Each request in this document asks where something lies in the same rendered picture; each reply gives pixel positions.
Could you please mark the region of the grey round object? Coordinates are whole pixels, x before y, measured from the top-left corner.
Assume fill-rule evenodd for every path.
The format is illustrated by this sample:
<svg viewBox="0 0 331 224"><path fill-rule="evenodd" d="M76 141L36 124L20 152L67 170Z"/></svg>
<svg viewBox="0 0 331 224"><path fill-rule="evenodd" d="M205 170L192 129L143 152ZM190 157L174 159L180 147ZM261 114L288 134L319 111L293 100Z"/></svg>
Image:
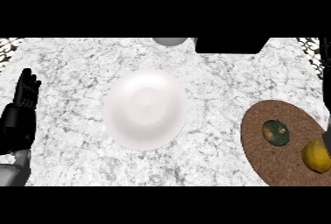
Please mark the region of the grey round object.
<svg viewBox="0 0 331 224"><path fill-rule="evenodd" d="M162 46L177 46L186 41L186 38L153 38L153 41Z"/></svg>

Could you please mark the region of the brown round placemat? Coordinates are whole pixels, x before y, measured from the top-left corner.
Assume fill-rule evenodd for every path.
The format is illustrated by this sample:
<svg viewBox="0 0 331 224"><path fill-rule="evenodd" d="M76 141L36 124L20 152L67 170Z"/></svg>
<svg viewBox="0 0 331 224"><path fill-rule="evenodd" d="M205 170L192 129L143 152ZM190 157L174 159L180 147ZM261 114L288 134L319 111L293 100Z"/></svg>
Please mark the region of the brown round placemat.
<svg viewBox="0 0 331 224"><path fill-rule="evenodd" d="M289 129L283 147L267 143L262 124L277 120ZM242 116L240 141L246 159L268 186L331 186L331 171L319 174L305 168L301 150L311 140L323 143L323 129L313 117L285 101L258 101Z"/></svg>

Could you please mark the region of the black appliance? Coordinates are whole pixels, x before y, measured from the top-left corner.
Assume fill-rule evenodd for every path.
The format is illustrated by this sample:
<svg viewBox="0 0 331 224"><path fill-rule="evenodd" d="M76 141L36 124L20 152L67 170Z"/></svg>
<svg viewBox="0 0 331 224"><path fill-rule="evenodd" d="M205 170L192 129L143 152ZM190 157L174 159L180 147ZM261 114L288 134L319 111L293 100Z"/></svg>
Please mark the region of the black appliance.
<svg viewBox="0 0 331 224"><path fill-rule="evenodd" d="M196 53L257 54L268 38L194 38Z"/></svg>

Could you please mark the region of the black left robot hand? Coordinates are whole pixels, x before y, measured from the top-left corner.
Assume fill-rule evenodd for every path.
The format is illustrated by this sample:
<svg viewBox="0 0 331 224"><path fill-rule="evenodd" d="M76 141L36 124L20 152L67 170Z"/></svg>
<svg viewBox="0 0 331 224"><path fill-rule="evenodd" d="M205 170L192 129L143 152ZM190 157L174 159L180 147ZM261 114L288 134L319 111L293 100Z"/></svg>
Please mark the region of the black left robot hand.
<svg viewBox="0 0 331 224"><path fill-rule="evenodd" d="M0 155L29 150L36 133L36 98L41 81L32 70L22 70L13 101L0 116Z"/></svg>

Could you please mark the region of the green squash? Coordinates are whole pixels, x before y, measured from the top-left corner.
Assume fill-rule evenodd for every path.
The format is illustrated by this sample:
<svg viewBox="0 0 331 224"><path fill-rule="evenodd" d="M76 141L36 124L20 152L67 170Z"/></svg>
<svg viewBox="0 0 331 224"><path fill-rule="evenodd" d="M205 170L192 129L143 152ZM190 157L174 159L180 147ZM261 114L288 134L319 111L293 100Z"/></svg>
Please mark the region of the green squash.
<svg viewBox="0 0 331 224"><path fill-rule="evenodd" d="M262 138L276 147L282 147L289 142L289 130L277 120L262 123Z"/></svg>

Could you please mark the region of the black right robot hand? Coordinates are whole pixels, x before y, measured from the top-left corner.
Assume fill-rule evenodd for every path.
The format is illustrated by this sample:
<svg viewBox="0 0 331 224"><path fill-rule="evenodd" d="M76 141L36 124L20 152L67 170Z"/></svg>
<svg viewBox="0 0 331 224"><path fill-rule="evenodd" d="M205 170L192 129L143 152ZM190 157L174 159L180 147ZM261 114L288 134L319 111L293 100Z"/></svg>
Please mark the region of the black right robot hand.
<svg viewBox="0 0 331 224"><path fill-rule="evenodd" d="M331 115L327 118L327 126L326 126L325 133L322 134L322 138L323 138L326 153L331 158Z"/></svg>

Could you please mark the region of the white oval plate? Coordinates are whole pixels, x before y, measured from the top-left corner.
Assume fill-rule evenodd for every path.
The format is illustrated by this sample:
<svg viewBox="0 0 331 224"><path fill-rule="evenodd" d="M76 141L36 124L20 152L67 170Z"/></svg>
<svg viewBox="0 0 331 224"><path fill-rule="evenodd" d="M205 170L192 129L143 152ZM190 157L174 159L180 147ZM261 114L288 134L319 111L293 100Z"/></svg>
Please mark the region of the white oval plate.
<svg viewBox="0 0 331 224"><path fill-rule="evenodd" d="M180 134L187 96L175 77L159 69L125 74L103 101L103 124L113 141L134 151L150 151Z"/></svg>

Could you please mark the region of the yellow lemon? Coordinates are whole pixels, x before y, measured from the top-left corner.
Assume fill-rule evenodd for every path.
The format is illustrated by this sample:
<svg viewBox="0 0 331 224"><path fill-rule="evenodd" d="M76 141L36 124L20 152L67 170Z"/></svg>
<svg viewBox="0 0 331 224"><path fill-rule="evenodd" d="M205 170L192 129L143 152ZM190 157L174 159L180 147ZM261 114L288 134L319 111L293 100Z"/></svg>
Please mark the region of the yellow lemon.
<svg viewBox="0 0 331 224"><path fill-rule="evenodd" d="M310 141L301 151L304 166L319 174L331 170L331 157L327 156L326 147L317 142Z"/></svg>

